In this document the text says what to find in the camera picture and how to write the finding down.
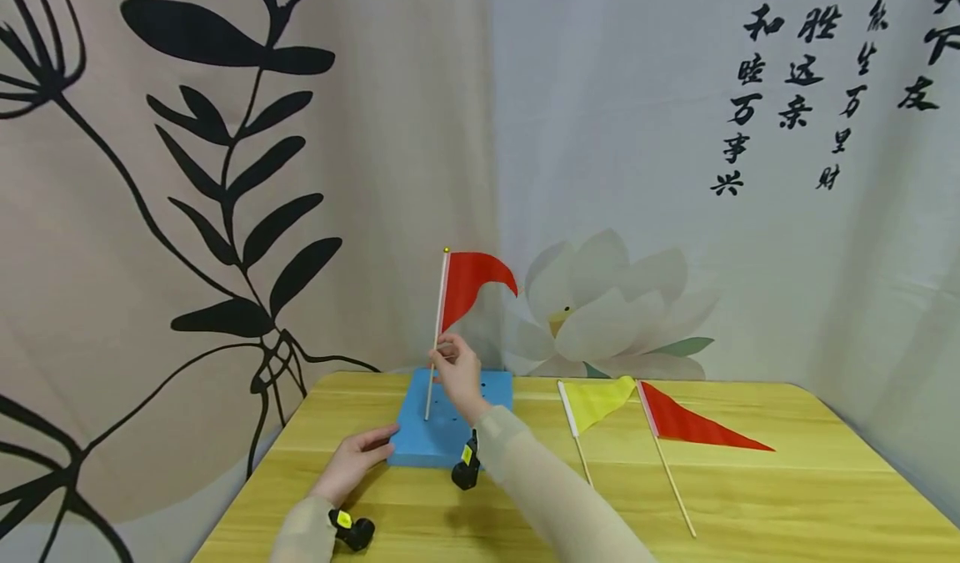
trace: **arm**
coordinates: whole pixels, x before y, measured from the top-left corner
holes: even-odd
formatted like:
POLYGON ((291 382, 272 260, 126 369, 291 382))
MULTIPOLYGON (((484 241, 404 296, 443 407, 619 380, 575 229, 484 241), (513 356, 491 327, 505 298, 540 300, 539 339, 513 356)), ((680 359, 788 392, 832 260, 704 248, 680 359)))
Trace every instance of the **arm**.
POLYGON ((333 555, 336 531, 328 513, 333 505, 310 495, 297 503, 287 515, 273 543, 270 563, 326 563, 333 555))
POLYGON ((513 413, 482 398, 480 361, 467 343, 455 334, 438 342, 447 344, 431 350, 431 360, 443 390, 477 430, 480 461, 558 559, 653 563, 630 526, 580 475, 537 442, 513 413))
POLYGON ((393 454, 393 445, 387 441, 399 429, 391 424, 343 438, 310 494, 287 514, 270 563, 330 561, 337 537, 330 510, 340 508, 368 470, 393 454))

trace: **person's right hand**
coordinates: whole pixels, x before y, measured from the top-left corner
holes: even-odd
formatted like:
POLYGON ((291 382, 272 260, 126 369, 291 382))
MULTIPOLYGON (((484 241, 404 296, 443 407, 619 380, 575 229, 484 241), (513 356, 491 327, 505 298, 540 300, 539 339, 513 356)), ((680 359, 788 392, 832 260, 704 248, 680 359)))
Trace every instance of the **person's right hand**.
POLYGON ((440 347, 430 350, 430 360, 440 372, 443 392, 473 426, 491 409, 480 394, 480 359, 459 335, 443 334, 437 343, 440 347))

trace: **yellow sticker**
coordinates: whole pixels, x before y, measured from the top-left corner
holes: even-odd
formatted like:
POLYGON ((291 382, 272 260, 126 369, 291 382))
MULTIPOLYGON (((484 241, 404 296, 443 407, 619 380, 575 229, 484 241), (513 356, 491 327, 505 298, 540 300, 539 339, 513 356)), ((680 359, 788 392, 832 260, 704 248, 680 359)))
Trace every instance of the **yellow sticker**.
POLYGON ((340 525, 344 530, 349 530, 350 527, 353 527, 353 519, 346 511, 337 511, 337 525, 340 525))

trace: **hand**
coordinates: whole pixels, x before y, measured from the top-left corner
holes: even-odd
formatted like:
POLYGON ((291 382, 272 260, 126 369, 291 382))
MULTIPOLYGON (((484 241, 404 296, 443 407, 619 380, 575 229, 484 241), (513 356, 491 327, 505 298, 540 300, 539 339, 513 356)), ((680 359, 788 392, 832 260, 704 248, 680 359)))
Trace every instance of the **hand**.
POLYGON ((480 394, 480 359, 459 335, 444 334, 437 342, 440 349, 430 350, 430 360, 440 372, 443 392, 473 426, 482 413, 491 409, 480 394))
POLYGON ((393 444, 388 440, 399 429, 399 425, 390 424, 343 438, 310 495, 318 495, 339 508, 368 470, 393 454, 393 444))

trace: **person's left hand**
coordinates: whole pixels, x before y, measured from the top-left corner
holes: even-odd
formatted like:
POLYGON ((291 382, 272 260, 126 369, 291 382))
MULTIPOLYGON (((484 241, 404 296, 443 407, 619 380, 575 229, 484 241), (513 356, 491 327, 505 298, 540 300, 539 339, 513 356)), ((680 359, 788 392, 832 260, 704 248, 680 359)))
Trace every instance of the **person's left hand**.
POLYGON ((399 425, 390 424, 343 438, 310 494, 340 508, 368 470, 393 454, 393 444, 388 440, 399 429, 399 425))

